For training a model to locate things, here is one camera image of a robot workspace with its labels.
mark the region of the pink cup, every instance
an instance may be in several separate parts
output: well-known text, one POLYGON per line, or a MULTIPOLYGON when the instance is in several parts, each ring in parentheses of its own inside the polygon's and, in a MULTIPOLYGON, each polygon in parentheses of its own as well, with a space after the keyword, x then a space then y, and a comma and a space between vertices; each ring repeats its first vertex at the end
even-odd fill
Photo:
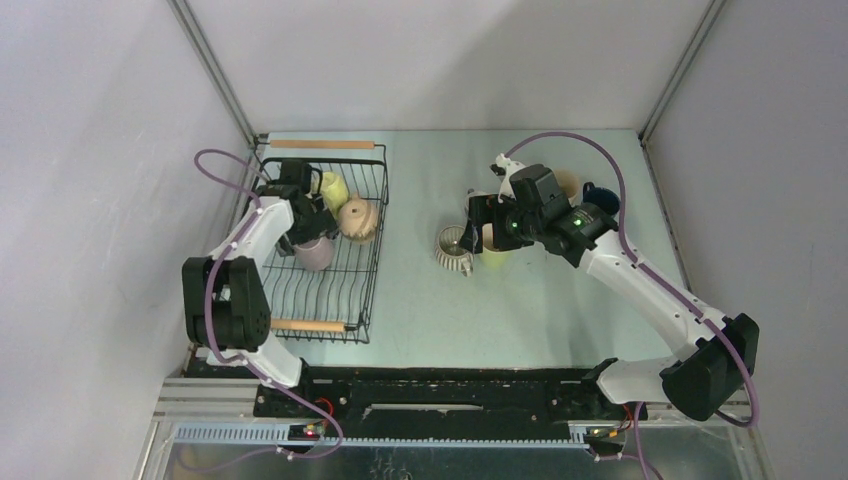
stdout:
POLYGON ((333 263, 333 241, 320 237, 300 245, 294 245, 294 254, 303 268, 317 272, 333 263))

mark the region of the dark blue mug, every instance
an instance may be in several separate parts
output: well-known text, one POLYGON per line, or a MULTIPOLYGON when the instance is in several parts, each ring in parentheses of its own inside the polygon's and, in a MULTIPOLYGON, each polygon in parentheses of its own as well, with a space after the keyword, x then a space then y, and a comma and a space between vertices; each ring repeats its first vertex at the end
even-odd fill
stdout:
POLYGON ((621 208, 621 200, 612 190, 596 187, 592 182, 583 184, 583 202, 596 205, 609 216, 615 216, 621 208))

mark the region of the rack handle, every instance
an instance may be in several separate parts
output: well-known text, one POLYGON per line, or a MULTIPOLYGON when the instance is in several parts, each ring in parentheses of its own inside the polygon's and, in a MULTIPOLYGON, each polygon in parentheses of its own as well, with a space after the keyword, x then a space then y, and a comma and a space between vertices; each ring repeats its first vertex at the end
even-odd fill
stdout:
POLYGON ((291 320, 288 318, 272 318, 273 330, 304 330, 309 332, 344 333, 344 322, 321 322, 316 320, 291 320))
POLYGON ((271 148, 374 150, 373 140, 271 140, 271 148))

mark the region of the metal rack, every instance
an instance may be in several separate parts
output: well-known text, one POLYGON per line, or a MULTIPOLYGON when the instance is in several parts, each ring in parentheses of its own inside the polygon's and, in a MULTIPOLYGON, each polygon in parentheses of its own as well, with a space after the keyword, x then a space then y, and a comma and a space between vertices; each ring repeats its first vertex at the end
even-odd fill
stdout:
MULTIPOLYGON (((301 267, 292 255, 277 251, 269 257, 260 272, 265 295, 273 318, 304 320, 317 325, 315 330, 274 330, 278 337, 296 340, 329 340, 368 343, 371 307, 383 241, 386 207, 389 204, 386 147, 382 160, 276 157, 262 162, 271 178, 279 174, 283 160, 297 159, 323 172, 334 172, 344 178, 350 194, 358 193, 374 202, 379 210, 377 231, 372 242, 359 245, 343 235, 333 239, 333 262, 322 271, 301 267), (319 331, 320 323, 344 324, 343 331, 319 331)), ((254 188, 263 183, 257 179, 254 188)))

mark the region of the white wall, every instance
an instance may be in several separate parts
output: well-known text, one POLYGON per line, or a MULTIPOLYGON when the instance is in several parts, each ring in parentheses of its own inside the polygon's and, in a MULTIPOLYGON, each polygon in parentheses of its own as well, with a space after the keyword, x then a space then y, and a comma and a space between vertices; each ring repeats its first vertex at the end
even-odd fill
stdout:
POLYGON ((639 128, 708 3, 191 2, 261 132, 639 128))
POLYGON ((0 2, 0 65, 0 478, 129 478, 244 147, 164 1, 0 2))
POLYGON ((848 462, 848 3, 730 2, 651 148, 693 285, 761 327, 780 478, 848 462))

